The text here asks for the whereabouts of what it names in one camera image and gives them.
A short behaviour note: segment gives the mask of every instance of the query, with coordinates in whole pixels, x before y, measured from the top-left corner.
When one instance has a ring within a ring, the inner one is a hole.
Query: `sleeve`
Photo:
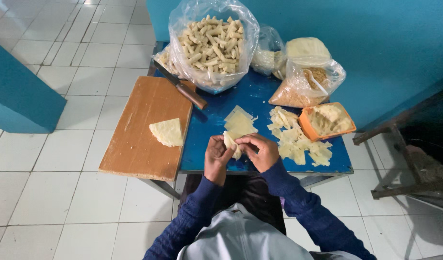
[[[143,260],[177,259],[180,250],[194,242],[202,227],[210,225],[212,209],[222,189],[203,176],[196,191],[188,196],[178,216],[154,240]]]
[[[318,195],[307,192],[298,178],[287,173],[281,158],[261,176],[271,195],[284,197],[286,214],[297,218],[321,251],[345,251],[363,260],[376,259],[353,231],[321,205]]]

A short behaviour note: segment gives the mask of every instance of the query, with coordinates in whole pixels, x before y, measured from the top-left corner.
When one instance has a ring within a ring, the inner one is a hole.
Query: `metal table leg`
[[[165,194],[169,198],[180,199],[180,194],[178,194],[178,192],[176,192],[172,186],[168,185],[168,183],[163,180],[138,179]]]

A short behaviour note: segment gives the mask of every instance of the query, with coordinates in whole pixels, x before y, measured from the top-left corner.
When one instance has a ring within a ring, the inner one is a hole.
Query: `blue table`
[[[154,53],[162,50],[165,45],[165,43],[156,42]],[[152,62],[148,76],[164,77],[159,70],[155,69]],[[207,142],[210,136],[223,133],[225,130],[223,120],[236,105],[239,105],[254,117],[259,117],[253,124],[259,130],[259,134],[278,141],[266,125],[271,124],[269,113],[275,107],[268,103],[268,99],[280,84],[281,81],[274,76],[266,77],[249,70],[249,73],[236,86],[217,95],[197,89],[196,92],[207,101],[208,107],[205,110],[193,108],[178,173],[203,173]],[[284,107],[284,109],[296,114],[301,112],[301,109],[296,108]],[[313,160],[307,155],[308,151],[305,152],[305,165],[297,165],[289,158],[283,160],[284,166],[290,174],[305,176],[300,180],[305,188],[311,188],[353,173],[352,164],[342,137],[331,138],[327,141],[332,144],[332,147],[330,147],[332,158],[329,166],[313,166]],[[256,172],[257,170],[245,155],[242,155],[238,161],[231,159],[228,162],[227,174],[256,174]]]

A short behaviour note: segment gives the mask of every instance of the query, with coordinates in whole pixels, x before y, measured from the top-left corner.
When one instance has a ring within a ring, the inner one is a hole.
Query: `clear plastic bag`
[[[178,40],[191,21],[201,21],[207,14],[226,21],[229,16],[239,19],[244,27],[243,48],[240,50],[239,70],[236,73],[219,74],[194,69],[190,66]],[[182,0],[170,13],[170,60],[179,76],[196,84],[202,90],[216,94],[236,85],[249,71],[253,51],[259,38],[259,23],[242,3],[237,0]]]
[[[288,57],[286,78],[268,101],[270,104],[304,108],[318,105],[345,80],[346,72],[322,57]]]
[[[286,62],[285,50],[279,33],[273,27],[260,25],[259,43],[253,54],[252,69],[265,76],[279,71]]]

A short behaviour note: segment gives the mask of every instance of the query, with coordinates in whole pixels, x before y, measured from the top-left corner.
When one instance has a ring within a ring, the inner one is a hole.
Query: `white tile floor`
[[[0,1],[0,45],[68,100],[50,135],[0,130],[0,260],[141,259],[177,215],[178,200],[96,172],[154,41],[146,0]],[[352,137],[344,142],[355,174],[311,191],[379,259],[443,254],[442,212],[371,197],[410,181],[390,136],[360,146]],[[289,237],[319,250],[295,219],[285,222]]]

